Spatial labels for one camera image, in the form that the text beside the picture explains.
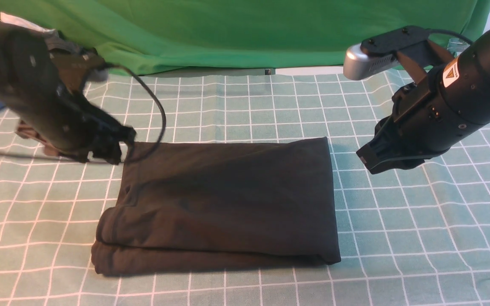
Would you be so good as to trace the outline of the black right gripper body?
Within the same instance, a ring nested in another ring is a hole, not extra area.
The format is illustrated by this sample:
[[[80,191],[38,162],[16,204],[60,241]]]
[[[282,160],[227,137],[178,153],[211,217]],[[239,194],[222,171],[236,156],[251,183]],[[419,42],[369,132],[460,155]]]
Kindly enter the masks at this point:
[[[444,153],[471,134],[471,123],[451,109],[436,82],[405,85],[392,101],[392,114],[379,128],[398,129],[403,158]]]

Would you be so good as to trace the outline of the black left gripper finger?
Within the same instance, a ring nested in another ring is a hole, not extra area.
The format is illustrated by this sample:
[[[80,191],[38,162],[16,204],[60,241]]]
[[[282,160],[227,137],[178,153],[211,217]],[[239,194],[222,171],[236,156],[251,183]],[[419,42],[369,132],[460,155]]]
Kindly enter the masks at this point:
[[[51,146],[52,144],[47,141],[39,132],[24,121],[19,121],[16,126],[15,133],[22,139],[32,139],[36,142],[43,144],[44,146]]]

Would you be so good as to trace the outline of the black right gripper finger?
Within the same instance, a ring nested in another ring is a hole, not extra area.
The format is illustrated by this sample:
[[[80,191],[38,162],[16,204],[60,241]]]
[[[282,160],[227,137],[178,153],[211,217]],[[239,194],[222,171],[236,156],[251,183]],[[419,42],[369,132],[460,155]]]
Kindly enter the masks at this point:
[[[374,136],[361,146],[356,155],[363,164],[381,164],[403,159],[400,134],[395,127],[374,128]]]
[[[404,156],[404,159],[402,159],[401,156],[397,156],[397,158],[390,159],[381,158],[374,153],[368,153],[366,154],[366,169],[373,175],[393,169],[410,170],[418,168],[427,160],[439,157],[441,155],[443,155],[443,153],[434,153],[422,156]]]

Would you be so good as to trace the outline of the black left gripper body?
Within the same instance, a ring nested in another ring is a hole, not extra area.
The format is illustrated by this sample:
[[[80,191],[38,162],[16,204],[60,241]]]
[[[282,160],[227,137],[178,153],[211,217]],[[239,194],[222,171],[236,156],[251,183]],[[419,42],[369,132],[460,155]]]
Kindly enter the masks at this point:
[[[51,93],[21,93],[5,97],[5,105],[41,134],[51,146],[44,154],[79,163],[90,158],[121,162],[121,143],[133,146],[135,130],[125,126],[80,92],[59,87]]]

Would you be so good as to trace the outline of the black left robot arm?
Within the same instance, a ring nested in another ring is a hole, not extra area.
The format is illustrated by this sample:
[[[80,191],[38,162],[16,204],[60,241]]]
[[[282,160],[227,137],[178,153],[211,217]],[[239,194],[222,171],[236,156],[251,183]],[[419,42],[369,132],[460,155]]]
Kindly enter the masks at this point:
[[[0,101],[19,117],[16,134],[48,156],[121,162],[120,143],[133,144],[136,132],[83,93],[88,78],[109,67],[96,54],[50,52],[41,35],[0,23]]]

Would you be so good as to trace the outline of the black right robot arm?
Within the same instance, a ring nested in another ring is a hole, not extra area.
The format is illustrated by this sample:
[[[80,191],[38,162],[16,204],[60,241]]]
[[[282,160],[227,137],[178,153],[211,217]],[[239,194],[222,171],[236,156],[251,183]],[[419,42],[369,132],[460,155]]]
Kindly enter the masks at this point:
[[[412,83],[392,96],[389,116],[356,151],[371,174],[413,169],[490,123],[490,30],[459,56],[429,39],[438,30],[406,26],[348,49],[344,74],[356,81],[402,66]]]

